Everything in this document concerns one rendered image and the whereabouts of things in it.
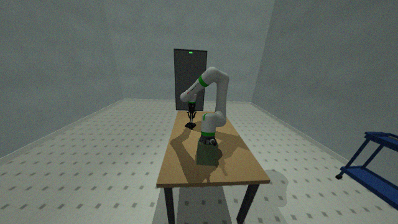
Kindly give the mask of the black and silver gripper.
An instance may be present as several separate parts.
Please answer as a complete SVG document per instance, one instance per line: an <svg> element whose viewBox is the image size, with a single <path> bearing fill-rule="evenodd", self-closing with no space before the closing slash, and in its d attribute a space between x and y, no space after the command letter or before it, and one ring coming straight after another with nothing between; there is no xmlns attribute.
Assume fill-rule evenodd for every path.
<svg viewBox="0 0 398 224"><path fill-rule="evenodd" d="M190 116L189 116L189 112L190 112ZM194 108L189 107L189 111L187 111L187 113L188 113L188 117L190 119L190 123L193 123L193 118L195 118L195 114L196 114L195 107ZM194 115L193 115L193 113L194 113Z"/></svg>

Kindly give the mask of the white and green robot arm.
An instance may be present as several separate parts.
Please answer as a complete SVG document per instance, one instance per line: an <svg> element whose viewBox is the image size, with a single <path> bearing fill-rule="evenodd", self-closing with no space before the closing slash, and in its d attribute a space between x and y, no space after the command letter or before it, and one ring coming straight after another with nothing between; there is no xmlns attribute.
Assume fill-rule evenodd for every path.
<svg viewBox="0 0 398 224"><path fill-rule="evenodd" d="M216 108L215 113L205 113L201 117L201 137L203 144L216 146L216 127L226 124L226 95L228 90L229 76L215 67L208 68L198 80L184 93L180 95L182 102L188 102L188 106L194 108L197 94L208 85L216 83ZM203 142L204 141L204 142Z"/></svg>

